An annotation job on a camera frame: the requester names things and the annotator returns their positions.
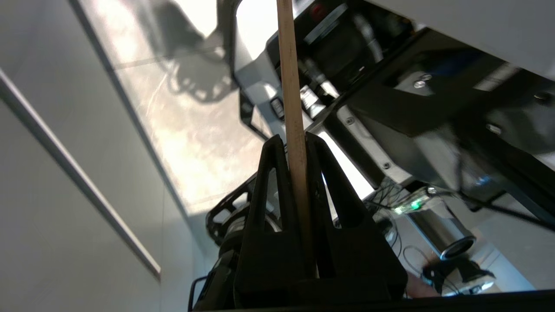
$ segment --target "metal cylinder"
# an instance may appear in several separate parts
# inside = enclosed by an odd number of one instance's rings
[[[476,237],[454,216],[444,218],[432,210],[423,210],[407,217],[441,260],[464,254],[476,241]]]

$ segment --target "silver cylinder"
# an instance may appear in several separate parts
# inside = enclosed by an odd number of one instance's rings
[[[444,218],[432,210],[423,210],[407,217],[441,260],[464,254],[476,241],[476,237],[454,216]]]

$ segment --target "green led light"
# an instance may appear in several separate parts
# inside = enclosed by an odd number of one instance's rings
[[[412,210],[420,209],[420,207],[422,207],[422,205],[420,203],[421,203],[420,200],[415,200],[414,202],[412,202],[411,203]]]

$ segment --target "wooden stick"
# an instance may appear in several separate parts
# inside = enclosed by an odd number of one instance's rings
[[[310,207],[308,183],[306,180],[306,143],[302,124],[299,69],[295,42],[292,0],[277,0],[277,21],[279,34],[279,55],[281,59],[281,86],[285,110],[285,133],[287,135],[287,155],[293,195],[299,215],[302,244],[305,259],[314,266],[312,235],[310,230]]]

